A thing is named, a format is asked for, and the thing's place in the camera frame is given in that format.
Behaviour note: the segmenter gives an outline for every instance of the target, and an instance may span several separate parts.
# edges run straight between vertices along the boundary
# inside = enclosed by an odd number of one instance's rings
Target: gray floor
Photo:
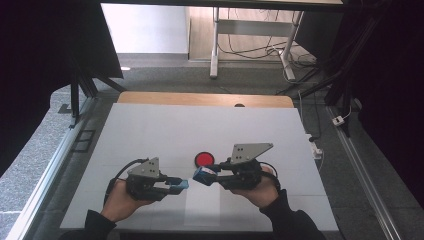
[[[129,90],[274,95],[276,91],[288,86],[282,77],[281,64],[220,63],[218,79],[210,80],[207,63],[180,59],[163,61],[160,58],[146,61],[134,55],[120,55],[120,61],[121,66],[132,67],[130,71],[124,72],[125,80],[117,80]],[[301,76],[305,71],[297,70],[296,73]],[[90,120],[83,127],[82,134],[68,155],[59,173],[60,177],[41,206],[26,239],[57,239],[63,233],[58,226],[90,159],[109,110],[118,96],[118,93],[107,85],[100,82],[96,84],[100,94],[95,99]],[[309,86],[310,84],[300,85],[288,94],[295,96],[298,89]],[[322,104],[324,95],[325,90],[316,94],[317,108],[313,96],[303,99],[302,114],[307,132],[318,136],[318,124],[321,126],[321,137],[316,141],[325,153],[320,174],[335,219],[346,239],[386,239],[336,129],[331,124],[326,107]],[[62,104],[69,104],[69,100],[69,88],[61,89],[52,95],[51,109],[45,120],[12,167],[0,179],[0,239],[6,238],[69,126],[70,115],[57,113]],[[300,102],[295,102],[295,105],[300,110]],[[403,239],[423,239],[423,209],[384,155],[362,130],[357,120],[357,111],[358,109],[354,108],[350,118],[351,139],[377,190],[389,208]],[[86,141],[87,134],[93,134],[94,138]],[[328,239],[342,239],[339,233],[325,234]]]

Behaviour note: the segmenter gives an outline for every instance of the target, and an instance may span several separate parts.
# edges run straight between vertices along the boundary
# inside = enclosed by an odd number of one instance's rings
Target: black sleeve
[[[290,209],[285,189],[280,191],[280,196],[274,202],[260,209],[260,212],[271,220],[276,239],[325,239],[308,214],[302,210],[294,212]]]
[[[103,217],[100,213],[88,210],[84,230],[66,232],[59,240],[105,240],[115,227],[114,222]]]

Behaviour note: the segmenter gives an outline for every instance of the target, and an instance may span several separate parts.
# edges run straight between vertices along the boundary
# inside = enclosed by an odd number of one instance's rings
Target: human hand
[[[126,181],[116,180],[115,186],[100,213],[112,222],[118,222],[131,216],[139,207],[149,205],[153,201],[134,200],[126,190]]]
[[[272,174],[269,167],[262,167],[262,171]],[[268,177],[262,176],[261,182],[252,190],[231,190],[232,193],[247,198],[253,205],[264,208],[271,204],[278,197],[278,191],[274,181]]]

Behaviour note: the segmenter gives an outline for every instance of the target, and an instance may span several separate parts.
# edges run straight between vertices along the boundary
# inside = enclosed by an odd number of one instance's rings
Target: wooden edge
[[[287,96],[130,91],[121,93],[118,103],[229,107],[243,104],[245,107],[261,108],[294,107],[293,101]]]

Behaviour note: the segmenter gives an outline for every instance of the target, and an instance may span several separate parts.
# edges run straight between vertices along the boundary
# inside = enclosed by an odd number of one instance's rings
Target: red disc
[[[206,165],[212,165],[215,162],[215,158],[212,154],[208,152],[201,152],[196,155],[194,158],[194,163],[196,164],[196,167],[202,167]]]

